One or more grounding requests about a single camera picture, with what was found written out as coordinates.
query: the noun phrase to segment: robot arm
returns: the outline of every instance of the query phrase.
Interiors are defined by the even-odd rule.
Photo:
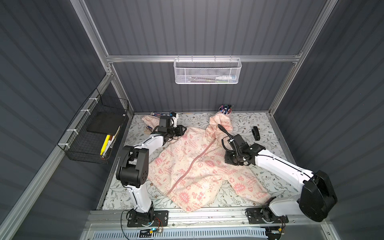
[[[221,125],[218,128],[229,137],[228,143],[232,150],[226,149],[225,162],[233,165],[258,165],[275,173],[290,183],[298,195],[275,198],[263,206],[263,214],[268,222],[283,215],[305,214],[316,222],[327,217],[329,211],[337,202],[337,197],[328,175],[322,171],[313,173],[285,161],[266,150],[265,147],[254,143],[251,146],[237,134],[232,136]]]
[[[148,177],[149,155],[169,139],[184,135],[187,130],[183,125],[177,125],[178,114],[172,114],[174,116],[161,116],[159,125],[141,144],[124,146],[118,153],[116,179],[121,181],[134,200],[131,218],[143,225],[151,223],[154,218],[153,203],[143,187]]]

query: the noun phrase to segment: corrugated panel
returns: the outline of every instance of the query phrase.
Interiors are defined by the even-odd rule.
[[[173,63],[115,63],[135,112],[268,110],[291,63],[243,63],[238,84],[175,83]]]
[[[2,222],[105,72],[68,1],[2,1],[0,39]]]
[[[79,239],[111,166],[65,156],[13,239]]]
[[[140,229],[124,230],[105,230],[95,231],[92,240],[125,240],[140,239]],[[225,229],[220,228],[166,228],[162,233],[152,233],[151,237],[145,239],[233,239],[233,238],[267,238],[265,234],[265,228],[259,227],[227,227]]]
[[[293,55],[325,0],[86,0],[110,55]]]
[[[339,1],[275,114],[296,162],[329,174],[342,239],[384,227],[383,12],[380,0]]]

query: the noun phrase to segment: vent grille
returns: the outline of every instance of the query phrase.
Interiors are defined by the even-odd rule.
[[[130,239],[169,239],[169,238],[217,238],[217,237],[258,237],[267,238],[264,228],[240,227],[240,228],[177,228],[164,229],[162,233],[153,233],[151,237],[139,238],[140,230],[124,230]],[[95,231],[93,240],[124,240],[121,230]]]

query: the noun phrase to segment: black wire basket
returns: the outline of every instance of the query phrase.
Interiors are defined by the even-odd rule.
[[[128,111],[128,100],[99,95],[93,100],[88,109],[82,111],[85,111],[85,113],[76,126],[76,131],[72,130],[67,145],[59,145],[59,147],[65,151],[65,154],[71,160],[107,164],[111,150],[115,145],[118,145],[115,144],[116,139],[120,134],[123,134],[123,131],[120,129],[111,143],[109,151],[102,157],[100,155],[100,150],[103,147],[106,134],[88,132],[87,127],[92,123],[98,113],[121,114],[124,115],[122,123],[125,122]]]

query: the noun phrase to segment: black cable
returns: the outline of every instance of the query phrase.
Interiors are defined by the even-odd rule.
[[[127,237],[127,235],[125,235],[125,233],[124,233],[124,231],[123,231],[123,229],[122,229],[122,214],[123,214],[123,212],[128,211],[128,212],[127,212],[127,216],[128,216],[128,213],[130,213],[132,210],[133,210],[133,208],[132,208],[131,210],[123,210],[123,211],[121,212],[121,216],[120,216],[120,227],[121,227],[121,231],[122,231],[124,237],[125,237],[126,239],[128,239],[128,240],[129,240],[129,238]]]
[[[255,214],[255,213],[253,213],[253,212],[250,212],[250,211],[245,211],[245,216],[247,216],[247,217],[253,217],[253,218],[256,218],[255,216],[262,216],[263,214],[261,213],[261,214]]]
[[[233,138],[233,136],[231,135],[231,134],[229,134],[228,132],[227,132],[227,130],[222,126],[222,125],[220,125],[220,124],[218,124],[217,125],[217,127],[222,131],[222,132],[224,132],[232,141],[234,141],[235,139]],[[233,144],[233,146],[234,146],[234,151],[235,151],[235,153],[236,153],[236,156],[239,156],[240,154],[239,154],[239,149],[237,149],[237,146],[236,146],[236,144]]]
[[[223,137],[223,139],[221,139],[221,144],[223,145],[223,148],[224,148],[226,151],[228,151],[228,152],[235,152],[234,150],[229,150],[228,148],[225,147],[225,145],[224,145],[224,138],[226,138],[226,137],[229,137],[229,136],[225,136],[225,137]]]

